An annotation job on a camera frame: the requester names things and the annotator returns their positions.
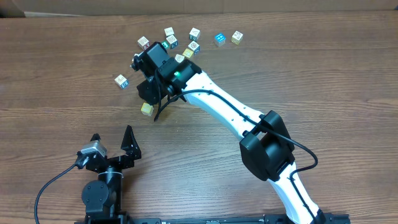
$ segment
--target wood grain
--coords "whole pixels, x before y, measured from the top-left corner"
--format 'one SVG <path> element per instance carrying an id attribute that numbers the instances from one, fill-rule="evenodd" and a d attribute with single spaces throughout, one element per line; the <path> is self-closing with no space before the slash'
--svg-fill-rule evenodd
<path id="1" fill-rule="evenodd" d="M 134 217 L 200 218 L 284 213 L 268 183 L 241 162 L 235 138 L 181 101 L 160 120 L 140 112 L 130 68 L 137 39 L 164 40 L 172 26 L 182 53 L 201 30 L 193 61 L 238 100 L 282 115 L 319 166 L 302 173 L 311 198 L 352 223 L 398 222 L 398 14 L 303 12 L 0 20 L 0 223 L 34 223 L 37 192 L 99 133 L 111 156 L 133 126 L 142 159 L 124 175 L 123 207 Z M 239 45 L 218 48 L 215 34 Z M 130 81 L 121 90 L 120 73 Z M 296 149 L 299 167 L 311 158 Z M 82 220 L 83 186 L 72 170 L 40 198 L 41 223 Z"/>

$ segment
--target black cable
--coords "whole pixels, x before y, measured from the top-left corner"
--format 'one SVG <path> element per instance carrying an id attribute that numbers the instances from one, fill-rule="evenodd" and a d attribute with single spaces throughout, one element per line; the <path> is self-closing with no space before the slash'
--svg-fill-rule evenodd
<path id="1" fill-rule="evenodd" d="M 226 103 L 229 107 L 231 107 L 235 112 L 237 112 L 238 115 L 240 115 L 241 117 L 243 117 L 246 121 L 249 121 L 250 123 L 256 125 L 263 133 L 269 133 L 269 134 L 272 134 L 273 136 L 276 136 L 276 137 L 281 138 L 281 139 L 283 139 L 283 140 L 285 140 L 285 141 L 287 141 L 287 142 L 290 142 L 290 143 L 296 145 L 297 147 L 303 149 L 304 151 L 306 151 L 307 153 L 309 153 L 309 154 L 313 157 L 313 159 L 314 159 L 315 162 L 314 162 L 312 165 L 306 166 L 306 167 L 303 167 L 303 168 L 300 168 L 300 169 L 296 169 L 295 171 L 291 172 L 291 173 L 290 173 L 289 179 L 290 179 L 290 182 L 292 183 L 293 188 L 295 189 L 295 191 L 296 191 L 298 197 L 299 197 L 300 200 L 302 201 L 304 207 L 308 210 L 308 212 L 311 214 L 311 216 L 312 216 L 314 222 L 316 223 L 317 221 L 315 220 L 314 214 L 313 214 L 312 211 L 310 210 L 310 207 L 307 205 L 307 203 L 305 203 L 304 198 L 302 197 L 302 195 L 300 194 L 300 192 L 299 192 L 299 190 L 298 190 L 296 184 L 294 183 L 293 175 L 296 174 L 296 173 L 298 173 L 298 172 L 305 171 L 305 170 L 309 170 L 309 169 L 312 169 L 312 168 L 316 167 L 316 166 L 318 165 L 318 157 L 317 157 L 317 155 L 315 155 L 315 153 L 313 153 L 309 148 L 307 148 L 307 147 L 305 147 L 304 145 L 298 143 L 297 141 L 294 141 L 293 139 L 290 139 L 290 138 L 288 138 L 288 137 L 285 137 L 285 136 L 283 136 L 283 135 L 281 135 L 281 134 L 279 134 L 279 133 L 277 133 L 277 132 L 275 132 L 275 131 L 273 131 L 273 130 L 271 130 L 271 129 L 269 129 L 269 128 L 267 128 L 267 127 L 265 127 L 265 126 L 263 126 L 263 125 L 261 125 L 261 124 L 259 124 L 259 123 L 257 123 L 257 122 L 255 122 L 255 121 L 253 121 L 253 120 L 250 119 L 248 116 L 246 116 L 244 113 L 242 113 L 240 110 L 238 110 L 232 103 L 230 103 L 230 102 L 229 102 L 228 100 L 226 100 L 224 97 L 222 97 L 221 95 L 219 95 L 219 94 L 217 94 L 217 93 L 215 93 L 215 92 L 213 92 L 213 91 L 211 91 L 211 90 L 188 90 L 188 91 L 185 91 L 185 92 L 183 92 L 183 93 L 181 93 L 181 94 L 178 94 L 178 95 L 174 96 L 173 98 L 169 99 L 169 101 L 167 101 L 167 102 L 158 110 L 158 112 L 157 112 L 157 114 L 156 114 L 154 120 L 156 121 L 156 120 L 159 118 L 160 113 L 164 110 L 164 108 L 166 108 L 167 105 L 169 105 L 169 104 L 172 103 L 172 102 L 177 101 L 180 97 L 182 97 L 182 96 L 184 96 L 184 95 L 186 95 L 186 94 L 189 94 L 189 93 L 207 93 L 208 95 L 214 95 L 214 96 L 218 97 L 219 99 L 221 99 L 222 101 L 224 101 L 224 103 Z"/>
<path id="2" fill-rule="evenodd" d="M 156 115 L 155 115 L 155 117 L 157 117 L 157 116 L 159 116 L 160 109 L 162 107 L 162 92 L 160 91 L 161 84 L 160 84 L 159 77 L 158 77 L 158 74 L 157 74 L 157 69 L 155 71 L 154 78 L 155 78 L 155 82 L 156 82 L 156 85 L 157 85 L 157 92 L 159 93 L 159 105 L 157 107 L 157 112 L 156 112 Z"/>
<path id="3" fill-rule="evenodd" d="M 44 189 L 46 187 L 48 187 L 52 182 L 56 181 L 58 178 L 60 178 L 61 176 L 63 176 L 64 174 L 66 174 L 67 172 L 71 171 L 74 167 L 76 166 L 76 163 L 74 163 L 71 167 L 67 168 L 65 171 L 63 171 L 62 173 L 58 174 L 56 177 L 54 177 L 53 179 L 51 179 L 50 181 L 48 181 L 39 191 L 39 193 L 37 194 L 36 197 L 36 201 L 35 201 L 35 207 L 34 207 L 34 215 L 35 215 L 35 221 L 36 224 L 40 224 L 39 222 L 39 218 L 37 217 L 37 206 L 39 204 L 39 198 L 42 195 Z"/>

